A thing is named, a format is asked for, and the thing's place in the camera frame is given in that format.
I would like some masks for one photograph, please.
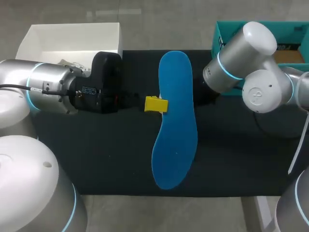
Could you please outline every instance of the white box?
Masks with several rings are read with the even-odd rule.
[[[91,68],[99,51],[122,57],[119,23],[32,25],[16,54],[16,59],[58,64],[62,59]]]

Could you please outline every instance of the concrete floor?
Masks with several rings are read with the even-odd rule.
[[[124,49],[209,49],[217,20],[308,20],[308,11],[308,0],[0,0],[0,60],[15,57],[31,24],[120,22]],[[246,231],[240,198],[84,200],[89,232]]]

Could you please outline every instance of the yellow clip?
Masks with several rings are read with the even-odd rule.
[[[156,111],[165,113],[168,111],[168,103],[168,100],[163,100],[156,96],[147,96],[145,100],[144,111]]]

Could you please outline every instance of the black mat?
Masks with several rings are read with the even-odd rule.
[[[158,64],[166,51],[124,51],[124,87],[158,95]],[[185,51],[193,75],[201,75],[210,51]],[[281,107],[258,115],[265,130],[299,135],[304,113]],[[298,141],[263,135],[241,97],[220,97],[216,104],[196,108],[198,148],[186,179],[175,189],[160,190],[152,177],[151,153],[161,116],[135,109],[75,116],[42,112],[34,119],[39,138],[55,153],[81,194],[190,197],[281,195],[309,165],[304,141],[295,171],[287,172]],[[53,121],[48,127],[46,121]]]

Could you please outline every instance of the blue insole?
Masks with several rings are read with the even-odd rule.
[[[168,111],[152,153],[155,182],[161,189],[181,183],[190,169],[197,149],[197,125],[193,107],[192,68],[180,51],[166,53],[159,64],[159,87]]]

